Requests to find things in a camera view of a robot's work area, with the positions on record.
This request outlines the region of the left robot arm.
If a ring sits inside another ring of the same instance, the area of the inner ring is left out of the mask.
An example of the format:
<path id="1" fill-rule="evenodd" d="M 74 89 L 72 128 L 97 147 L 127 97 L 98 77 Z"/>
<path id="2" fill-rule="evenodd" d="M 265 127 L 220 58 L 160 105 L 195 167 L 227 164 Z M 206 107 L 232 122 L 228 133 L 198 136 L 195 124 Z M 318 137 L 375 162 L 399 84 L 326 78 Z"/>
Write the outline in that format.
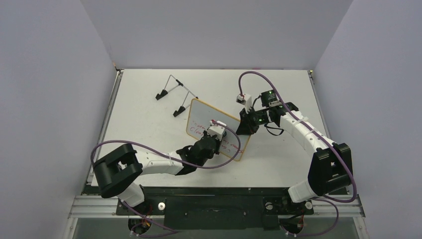
<path id="1" fill-rule="evenodd" d="M 170 174 L 186 175 L 197 169 L 204 169 L 205 163 L 219 154 L 226 131 L 213 129 L 204 131 L 204 135 L 193 145 L 164 154 L 152 148 L 148 152 L 137 152 L 133 143 L 120 140 L 119 147 L 102 158 L 95 160 L 94 148 L 90 160 L 103 198 L 118 197 L 136 214 L 143 214 L 148 209 L 148 200 L 144 190 L 134 181 L 140 175 Z"/>

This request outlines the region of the yellow framed whiteboard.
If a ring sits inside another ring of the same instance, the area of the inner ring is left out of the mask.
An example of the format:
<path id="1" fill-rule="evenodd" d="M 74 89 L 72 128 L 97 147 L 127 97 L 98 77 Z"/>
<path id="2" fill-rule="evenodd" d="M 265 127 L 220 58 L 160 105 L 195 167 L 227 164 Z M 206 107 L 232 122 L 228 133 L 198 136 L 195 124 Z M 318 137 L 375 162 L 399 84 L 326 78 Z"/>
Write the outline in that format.
<path id="1" fill-rule="evenodd" d="M 203 132 L 210 127 L 211 121 L 220 121 L 226 124 L 233 131 L 237 131 L 240 120 L 203 102 L 199 99 L 192 99 L 189 109 L 188 121 L 186 126 L 186 133 L 199 140 L 203 136 Z M 234 158 L 234 161 L 240 161 L 246 146 L 249 142 L 249 135 L 240 135 L 239 140 L 226 130 L 226 136 L 222 139 L 220 153 L 231 158 L 239 149 L 239 153 Z"/>

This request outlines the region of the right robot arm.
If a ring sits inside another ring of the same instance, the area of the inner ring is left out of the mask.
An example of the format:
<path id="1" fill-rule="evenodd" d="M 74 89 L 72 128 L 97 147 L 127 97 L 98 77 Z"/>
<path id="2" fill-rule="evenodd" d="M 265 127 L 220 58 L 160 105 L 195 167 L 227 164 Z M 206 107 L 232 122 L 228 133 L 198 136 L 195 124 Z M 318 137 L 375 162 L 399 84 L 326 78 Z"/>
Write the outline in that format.
<path id="1" fill-rule="evenodd" d="M 288 195 L 281 198 L 281 207 L 288 213 L 294 212 L 301 202 L 315 197 L 327 197 L 338 189 L 351 185 L 356 187 L 352 173 L 351 149 L 338 144 L 323 135 L 299 108 L 291 102 L 278 99 L 275 90 L 260 94 L 262 109 L 254 108 L 249 94 L 240 93 L 236 101 L 243 105 L 240 111 L 240 125 L 237 135 L 252 135 L 261 125 L 271 122 L 287 132 L 311 157 L 306 179 L 288 189 Z"/>

